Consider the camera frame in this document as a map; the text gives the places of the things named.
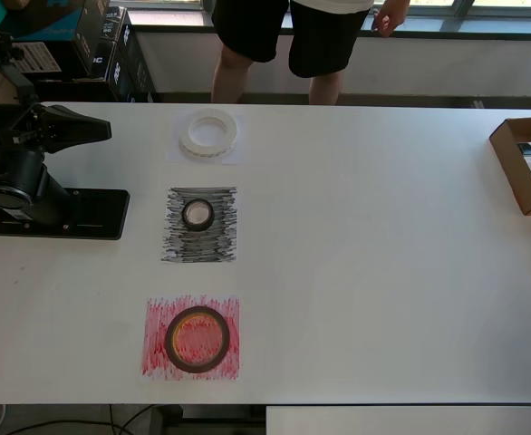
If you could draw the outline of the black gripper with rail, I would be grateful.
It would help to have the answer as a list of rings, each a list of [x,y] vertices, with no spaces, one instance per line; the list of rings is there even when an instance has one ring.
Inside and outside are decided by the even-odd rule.
[[[48,137],[43,123],[55,130]],[[110,138],[108,121],[80,114],[63,105],[0,104],[0,150],[54,154]]]

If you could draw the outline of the person's left hand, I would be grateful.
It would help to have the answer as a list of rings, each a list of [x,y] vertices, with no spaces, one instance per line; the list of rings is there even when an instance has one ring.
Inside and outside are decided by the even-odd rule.
[[[377,10],[372,21],[372,31],[381,37],[390,37],[404,24],[408,9],[387,9],[384,5]]]

